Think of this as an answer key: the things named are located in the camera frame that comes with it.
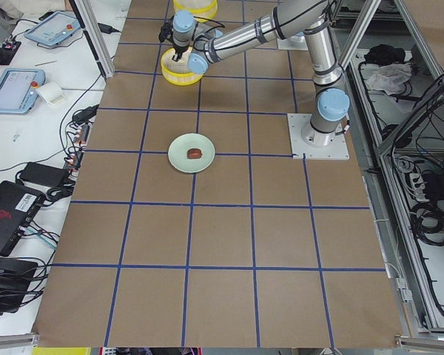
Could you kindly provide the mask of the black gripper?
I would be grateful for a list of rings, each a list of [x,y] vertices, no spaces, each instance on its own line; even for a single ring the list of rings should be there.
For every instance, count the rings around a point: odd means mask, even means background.
[[[172,60],[174,62],[180,61],[183,57],[183,54],[187,51],[187,47],[181,47],[176,44],[173,46],[173,49],[175,51],[175,53],[172,55]]]

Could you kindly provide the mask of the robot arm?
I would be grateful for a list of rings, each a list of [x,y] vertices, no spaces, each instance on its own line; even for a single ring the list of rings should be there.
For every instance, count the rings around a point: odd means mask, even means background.
[[[267,10],[266,15],[256,10],[257,5],[262,10]],[[190,30],[186,31],[187,40],[176,41],[173,38],[175,19],[170,18],[161,27],[158,39],[161,42],[169,41],[174,51],[185,49],[188,53],[196,53],[213,36],[223,37],[226,41],[223,46],[229,47],[228,54],[222,72],[219,76],[214,70],[209,70],[209,77],[203,80],[202,107],[198,110],[204,114],[280,114],[275,104],[283,103],[284,93],[270,91],[266,87],[257,89],[243,89],[241,83],[247,80],[253,83],[281,83],[288,80],[288,74],[282,72],[272,54],[275,46],[273,41],[279,42],[278,33],[265,35],[262,41],[255,39],[247,43],[250,38],[256,36],[255,23],[259,22],[265,31],[271,28],[272,6],[277,2],[249,1],[245,6],[242,1],[211,1],[205,15],[201,9],[197,9],[192,15],[194,22]]]

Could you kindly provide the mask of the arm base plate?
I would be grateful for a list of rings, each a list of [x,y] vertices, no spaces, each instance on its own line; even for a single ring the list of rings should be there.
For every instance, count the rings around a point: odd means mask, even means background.
[[[294,159],[348,160],[349,151],[338,124],[331,133],[319,133],[311,126],[311,114],[288,113],[289,138]]]
[[[277,48],[279,50],[308,51],[306,39],[302,33],[298,33],[284,40],[278,39]]]

